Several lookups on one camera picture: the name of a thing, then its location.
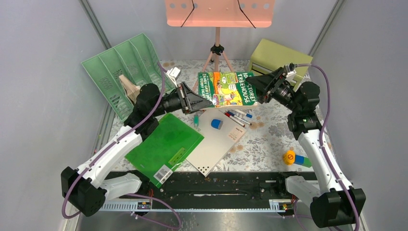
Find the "purple 52-storey treehouse book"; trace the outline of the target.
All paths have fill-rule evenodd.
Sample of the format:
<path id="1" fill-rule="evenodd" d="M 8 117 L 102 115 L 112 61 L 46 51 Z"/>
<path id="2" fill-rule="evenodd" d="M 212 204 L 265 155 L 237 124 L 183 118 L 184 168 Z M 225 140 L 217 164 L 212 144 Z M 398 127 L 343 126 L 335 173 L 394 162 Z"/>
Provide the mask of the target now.
<path id="1" fill-rule="evenodd" d="M 140 94 L 141 87 L 133 84 L 124 75 L 120 75 L 118 78 L 125 91 L 127 98 L 132 102 L 132 104 L 135 104 L 137 102 L 137 97 Z"/>

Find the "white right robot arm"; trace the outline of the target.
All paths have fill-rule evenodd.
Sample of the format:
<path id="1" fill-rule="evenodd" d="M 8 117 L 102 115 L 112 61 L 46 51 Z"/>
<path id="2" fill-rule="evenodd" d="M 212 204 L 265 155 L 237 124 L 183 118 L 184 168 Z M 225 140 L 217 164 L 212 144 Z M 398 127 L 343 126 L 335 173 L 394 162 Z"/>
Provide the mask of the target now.
<path id="1" fill-rule="evenodd" d="M 246 79 L 256 89 L 259 103 L 274 99 L 291 111 L 289 130 L 310 159 L 319 184 L 316 188 L 301 176 L 294 175 L 278 182 L 276 192 L 282 198 L 294 195 L 307 205 L 319 228 L 354 224 L 358 231 L 366 195 L 347 179 L 327 145 L 324 136 L 327 123 L 321 123 L 316 114 L 320 87 L 306 81 L 294 90 L 287 80 L 298 66 L 289 64 L 269 74 Z"/>

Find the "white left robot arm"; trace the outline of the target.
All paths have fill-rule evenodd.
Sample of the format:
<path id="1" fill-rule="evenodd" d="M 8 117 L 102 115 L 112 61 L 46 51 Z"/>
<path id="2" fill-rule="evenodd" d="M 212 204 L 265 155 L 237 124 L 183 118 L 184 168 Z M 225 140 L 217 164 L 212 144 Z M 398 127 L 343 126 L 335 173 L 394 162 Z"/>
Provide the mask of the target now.
<path id="1" fill-rule="evenodd" d="M 134 174 L 107 180 L 114 166 L 130 151 L 142 144 L 158 127 L 157 116 L 181 110 L 192 114 L 212 105 L 212 102 L 193 92 L 185 82 L 170 93 L 155 84 L 141 87 L 133 111 L 120 131 L 89 160 L 73 169 L 61 172 L 62 216 L 71 219 L 79 214 L 94 215 L 109 199 L 133 193 L 143 198 L 149 193 L 147 182 Z"/>

